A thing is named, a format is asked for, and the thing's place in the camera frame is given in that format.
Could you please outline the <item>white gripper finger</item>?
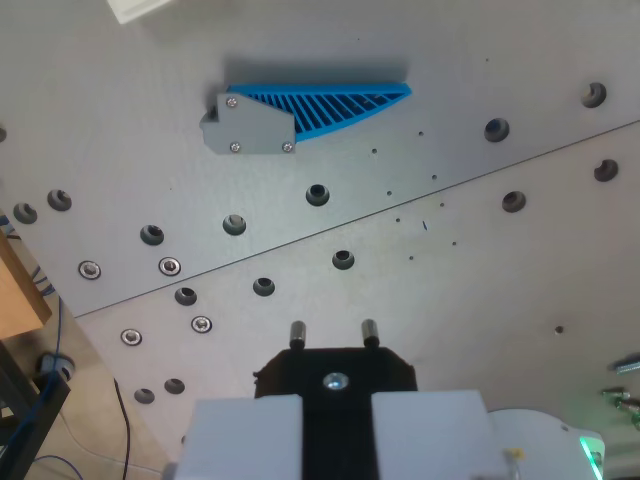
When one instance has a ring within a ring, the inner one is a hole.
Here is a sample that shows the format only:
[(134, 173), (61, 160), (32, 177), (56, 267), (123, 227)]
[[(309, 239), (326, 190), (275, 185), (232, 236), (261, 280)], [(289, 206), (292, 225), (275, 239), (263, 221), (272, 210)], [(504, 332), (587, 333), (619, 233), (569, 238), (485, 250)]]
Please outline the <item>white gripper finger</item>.
[(182, 453), (164, 479), (301, 479), (303, 400), (298, 395), (200, 400)]
[(511, 476), (479, 392), (385, 392), (371, 402), (381, 479)]

